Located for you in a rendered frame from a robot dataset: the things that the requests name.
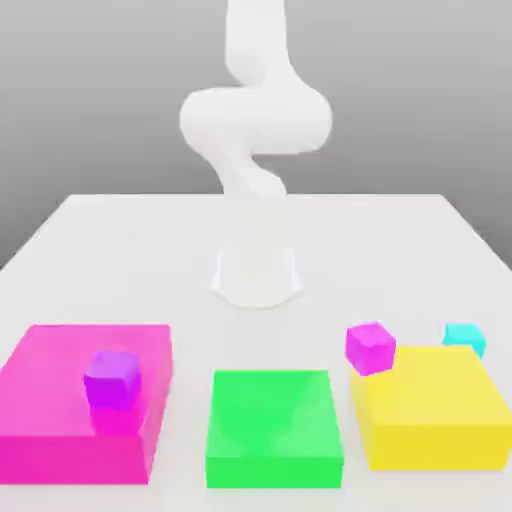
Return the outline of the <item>large yellow box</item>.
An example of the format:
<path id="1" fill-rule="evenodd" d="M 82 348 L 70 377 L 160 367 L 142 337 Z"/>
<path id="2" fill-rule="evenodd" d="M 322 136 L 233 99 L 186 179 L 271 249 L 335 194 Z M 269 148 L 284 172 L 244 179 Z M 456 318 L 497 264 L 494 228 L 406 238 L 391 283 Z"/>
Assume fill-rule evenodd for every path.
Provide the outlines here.
<path id="1" fill-rule="evenodd" d="M 401 346 L 393 367 L 350 380 L 372 470 L 505 468 L 512 410 L 469 346 Z"/>

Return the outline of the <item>large green box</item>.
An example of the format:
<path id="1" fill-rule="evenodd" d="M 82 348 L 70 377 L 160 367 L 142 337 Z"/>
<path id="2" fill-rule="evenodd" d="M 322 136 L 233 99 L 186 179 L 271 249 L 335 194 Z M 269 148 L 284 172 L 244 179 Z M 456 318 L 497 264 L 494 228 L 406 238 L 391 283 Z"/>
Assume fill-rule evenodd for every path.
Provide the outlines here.
<path id="1" fill-rule="evenodd" d="M 339 488 L 344 453 L 326 370 L 217 370 L 208 488 Z"/>

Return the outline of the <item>small cyan cube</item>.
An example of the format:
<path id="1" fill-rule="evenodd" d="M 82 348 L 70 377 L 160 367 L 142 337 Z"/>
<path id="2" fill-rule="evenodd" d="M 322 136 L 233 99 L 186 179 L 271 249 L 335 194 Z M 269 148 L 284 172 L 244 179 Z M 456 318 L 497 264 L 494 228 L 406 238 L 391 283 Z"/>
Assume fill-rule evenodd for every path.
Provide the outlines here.
<path id="1" fill-rule="evenodd" d="M 477 356 L 482 358 L 486 349 L 486 338 L 476 324 L 447 323 L 442 344 L 446 346 L 471 346 Z"/>

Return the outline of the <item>small purple cube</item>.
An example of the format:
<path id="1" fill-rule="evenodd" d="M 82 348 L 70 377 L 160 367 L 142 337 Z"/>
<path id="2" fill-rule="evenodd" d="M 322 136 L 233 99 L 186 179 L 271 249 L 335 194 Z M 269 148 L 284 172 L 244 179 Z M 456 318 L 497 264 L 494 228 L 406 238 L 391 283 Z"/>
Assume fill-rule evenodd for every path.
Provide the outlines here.
<path id="1" fill-rule="evenodd" d="M 127 351 L 97 352 L 83 375 L 92 409 L 128 410 L 141 389 L 138 356 Z"/>

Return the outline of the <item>large pink box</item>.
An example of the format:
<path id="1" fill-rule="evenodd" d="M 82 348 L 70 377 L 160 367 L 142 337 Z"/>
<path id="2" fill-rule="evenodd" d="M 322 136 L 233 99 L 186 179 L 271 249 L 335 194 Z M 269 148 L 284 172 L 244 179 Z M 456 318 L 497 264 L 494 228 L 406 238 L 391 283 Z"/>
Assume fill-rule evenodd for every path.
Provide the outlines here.
<path id="1" fill-rule="evenodd" d="M 92 409 L 99 351 L 138 356 L 128 410 Z M 149 482 L 172 376 L 167 325 L 33 325 L 0 368 L 0 485 Z"/>

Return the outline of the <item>small magenta cube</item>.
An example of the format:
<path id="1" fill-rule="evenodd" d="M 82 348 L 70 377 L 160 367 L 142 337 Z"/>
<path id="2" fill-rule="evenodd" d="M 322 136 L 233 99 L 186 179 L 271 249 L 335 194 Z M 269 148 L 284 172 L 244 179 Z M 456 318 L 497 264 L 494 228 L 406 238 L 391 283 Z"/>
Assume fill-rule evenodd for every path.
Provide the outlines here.
<path id="1" fill-rule="evenodd" d="M 396 339 L 378 322 L 346 330 L 345 356 L 360 376 L 390 370 L 395 352 Z"/>

